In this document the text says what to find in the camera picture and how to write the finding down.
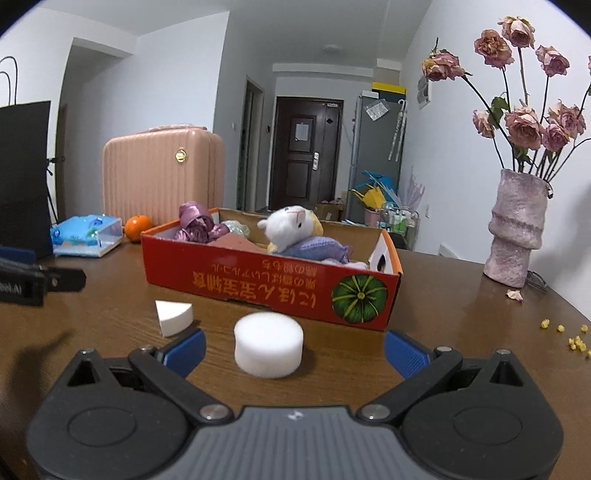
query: black bag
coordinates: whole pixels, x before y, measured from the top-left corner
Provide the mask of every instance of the black bag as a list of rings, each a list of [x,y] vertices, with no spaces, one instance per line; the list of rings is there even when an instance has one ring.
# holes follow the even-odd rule
[[[0,108],[0,245],[41,258],[53,253],[46,177],[51,102],[17,105],[17,82],[18,73],[15,104]]]

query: pink rose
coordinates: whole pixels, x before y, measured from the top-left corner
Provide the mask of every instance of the pink rose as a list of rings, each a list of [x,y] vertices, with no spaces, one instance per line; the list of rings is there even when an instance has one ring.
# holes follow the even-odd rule
[[[523,100],[521,108],[516,108],[505,114],[505,123],[511,143],[517,147],[539,149],[544,129],[534,110],[528,107]]]
[[[503,25],[503,37],[511,45],[519,48],[534,48],[535,28],[523,17],[505,17],[499,22]]]
[[[568,108],[561,101],[548,109],[548,122],[561,126],[572,139],[577,138],[587,128],[579,107],[573,105]]]
[[[551,152],[557,152],[569,142],[570,137],[568,133],[562,130],[559,124],[551,123],[542,135],[542,145]]]
[[[554,47],[540,45],[535,54],[542,63],[542,70],[546,72],[548,77],[553,77],[556,74],[566,75],[566,69],[570,67],[570,63]]]
[[[495,138],[495,128],[491,125],[491,116],[488,112],[474,110],[472,122],[484,138]]]
[[[474,51],[484,57],[485,65],[498,69],[515,61],[510,46],[496,30],[484,30],[474,41]]]
[[[460,67],[460,59],[447,50],[433,51],[423,61],[423,75],[432,82],[463,77],[466,71]]]

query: red cardboard box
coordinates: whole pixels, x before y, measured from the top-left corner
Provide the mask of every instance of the red cardboard box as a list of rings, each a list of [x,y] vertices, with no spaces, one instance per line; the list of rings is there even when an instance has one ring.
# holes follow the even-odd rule
[[[216,223],[238,220],[249,226],[250,240],[266,247],[256,223],[261,215],[212,209]],[[174,239],[179,222],[142,234],[149,283],[219,300],[239,300],[275,312],[324,322],[385,330],[402,267],[387,232],[322,222],[324,235],[351,247],[351,259],[369,270],[215,247]]]

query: rose stem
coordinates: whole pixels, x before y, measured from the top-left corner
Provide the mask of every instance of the rose stem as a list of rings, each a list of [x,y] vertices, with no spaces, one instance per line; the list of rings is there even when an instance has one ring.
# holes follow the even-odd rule
[[[501,161],[501,167],[503,167],[503,170],[504,170],[505,164],[503,163],[503,158],[501,157],[501,152],[499,152],[499,147],[496,146],[496,138],[494,137],[494,133],[493,133],[492,141],[495,144],[496,154],[499,155],[499,160]]]
[[[558,150],[556,152],[556,155],[554,156],[554,158],[552,159],[552,162],[550,162],[550,164],[548,165],[548,170],[546,170],[546,173],[543,174],[542,176],[542,180],[546,180],[548,181],[548,176],[550,175],[550,173],[556,168],[556,165],[558,164],[558,159],[560,158],[560,156],[562,155],[562,151],[564,150],[564,147],[562,147],[560,150]]]
[[[480,98],[480,100],[482,100],[482,103],[484,103],[486,109],[488,110],[488,113],[491,115],[492,120],[494,121],[494,123],[496,123],[496,126],[499,127],[499,130],[501,130],[501,133],[503,134],[503,137],[505,137],[505,139],[509,142],[509,145],[512,146],[513,144],[509,141],[509,137],[507,137],[507,134],[503,130],[503,127],[501,127],[500,123],[496,121],[495,116],[492,114],[491,107],[488,106],[488,103],[486,103],[486,100],[484,100],[484,97],[480,94],[480,92],[478,90],[476,90],[476,87],[474,85],[472,85],[472,82],[470,80],[468,80],[468,77],[466,77],[464,75],[464,76],[462,76],[462,79],[468,85],[470,85],[470,88],[472,90],[474,90],[474,92],[478,95],[478,98]]]
[[[547,150],[544,150],[544,155],[542,155],[542,158],[540,160],[540,165],[538,165],[538,167],[535,169],[535,175],[536,176],[538,175],[538,173],[540,173],[540,171],[544,171],[544,167],[542,165],[544,163],[544,160],[546,158],[547,153],[548,153],[548,151]]]
[[[505,90],[507,92],[507,104],[509,105],[509,109],[511,109],[511,100],[509,100],[509,84],[507,83],[506,67],[503,67],[501,70],[503,72],[503,77],[505,79]]]
[[[591,83],[589,83],[589,86],[587,87],[587,90],[585,90],[585,95],[583,97],[583,101],[581,102],[581,110],[579,110],[579,114],[577,115],[577,120],[579,119],[579,117],[583,113],[583,107],[585,106],[585,100],[589,96],[589,90],[591,90]]]
[[[556,170],[556,172],[554,172],[554,174],[550,177],[550,175],[546,175],[548,177],[548,183],[550,183],[552,180],[554,180],[554,178],[556,177],[556,175],[558,175],[558,172],[560,171],[560,169],[564,166],[564,164],[566,163],[566,161],[570,158],[570,156],[573,154],[574,149],[583,145],[585,142],[591,140],[591,138],[586,138],[585,140],[583,140],[581,143],[575,145],[573,147],[573,149],[570,151],[570,153],[567,155],[567,157],[564,159],[564,161],[560,164],[560,167],[558,167],[558,170]]]
[[[544,112],[546,111],[546,102],[547,102],[547,100],[548,100],[548,84],[549,84],[549,83],[550,83],[550,76],[549,76],[549,75],[546,75],[546,90],[545,90],[545,92],[544,92],[544,106],[542,107],[542,113],[541,113],[541,115],[542,115],[542,120],[544,119]],[[531,165],[531,168],[530,168],[530,173],[531,173],[531,171],[532,171],[532,170],[533,170],[533,168],[534,168],[534,165],[535,165],[535,159],[536,159],[536,157],[538,156],[538,152],[539,152],[539,151],[540,151],[540,149],[538,149],[538,150],[536,150],[536,151],[535,151],[535,154],[534,154],[534,161],[532,162],[532,165]],[[537,176],[539,172],[540,172],[540,168],[538,167],[538,169],[537,169],[537,170],[536,170],[536,172],[535,172],[535,175]]]
[[[548,164],[552,163],[552,153],[548,152],[548,149],[544,150],[544,154],[542,155],[542,159],[540,160],[540,166],[539,169],[540,171],[544,171],[544,167],[546,166],[546,160],[550,159]]]
[[[517,47],[519,52],[519,63],[521,64],[521,83],[523,83],[523,94],[525,95],[525,104],[529,105],[527,101],[527,89],[525,88],[525,73],[523,70],[523,55],[521,54],[521,47]]]

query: orange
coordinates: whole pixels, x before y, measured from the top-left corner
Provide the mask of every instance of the orange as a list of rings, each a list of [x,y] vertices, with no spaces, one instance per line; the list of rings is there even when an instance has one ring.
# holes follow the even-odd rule
[[[132,242],[139,242],[139,236],[142,232],[153,227],[152,220],[145,215],[135,215],[125,224],[125,236]]]

